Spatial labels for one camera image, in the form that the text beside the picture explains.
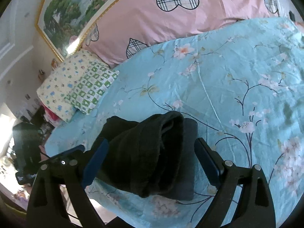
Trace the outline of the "green white checkered pillow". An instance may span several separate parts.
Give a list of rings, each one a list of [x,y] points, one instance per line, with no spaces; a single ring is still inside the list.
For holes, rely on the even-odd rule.
[[[88,115],[119,74],[118,70],[112,70],[102,62],[94,61],[64,97],[64,101]]]

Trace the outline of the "light blue floral bedsheet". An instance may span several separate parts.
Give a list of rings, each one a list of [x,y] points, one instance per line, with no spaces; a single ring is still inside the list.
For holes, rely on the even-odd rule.
[[[142,121],[170,110],[198,123],[198,135],[225,160],[262,167],[276,225],[303,195],[303,33],[273,17],[146,48],[117,67],[96,109],[53,130],[50,156],[90,149],[106,120]]]

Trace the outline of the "black pants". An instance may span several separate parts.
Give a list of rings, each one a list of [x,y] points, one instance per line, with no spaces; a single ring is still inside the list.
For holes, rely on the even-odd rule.
[[[142,122],[112,116],[85,155],[107,141],[108,149],[96,158],[98,179],[141,198],[161,195],[190,201],[197,136],[197,122],[176,111],[154,114]]]

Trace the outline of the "gold framed landscape painting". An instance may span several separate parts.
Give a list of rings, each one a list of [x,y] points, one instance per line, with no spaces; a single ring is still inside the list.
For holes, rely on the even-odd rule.
[[[36,29],[60,61],[75,52],[92,25],[119,0],[42,0]]]

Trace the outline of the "yellow cartoon print pillow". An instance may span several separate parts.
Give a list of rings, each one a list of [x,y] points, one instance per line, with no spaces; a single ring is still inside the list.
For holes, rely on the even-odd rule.
[[[78,84],[91,64],[98,60],[98,56],[84,49],[66,58],[37,89],[42,104],[61,120],[70,122],[76,108],[65,102],[64,98]]]

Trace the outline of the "red pink folded blanket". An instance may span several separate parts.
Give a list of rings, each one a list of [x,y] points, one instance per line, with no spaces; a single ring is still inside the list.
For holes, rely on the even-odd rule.
[[[62,120],[60,119],[59,116],[57,116],[55,113],[53,113],[48,107],[46,107],[45,105],[43,105],[44,107],[44,118],[47,122],[49,122],[51,125],[53,125],[54,127],[58,127]]]

